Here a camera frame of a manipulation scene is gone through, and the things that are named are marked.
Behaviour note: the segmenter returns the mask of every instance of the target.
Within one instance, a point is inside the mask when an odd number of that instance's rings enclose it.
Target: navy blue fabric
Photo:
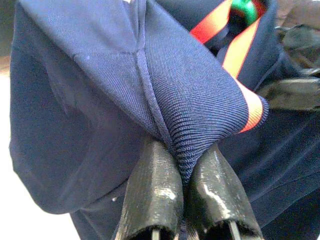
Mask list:
[[[20,0],[14,31],[14,170],[42,209],[71,213],[81,239],[110,239],[122,205],[112,198],[146,134],[166,143],[185,186],[198,157],[226,138],[221,150],[261,226],[319,188],[319,115],[271,112],[264,127],[232,136],[248,119],[241,91],[154,1]],[[267,63],[259,77],[240,79],[247,87],[289,74],[281,48],[270,54],[257,59]]]

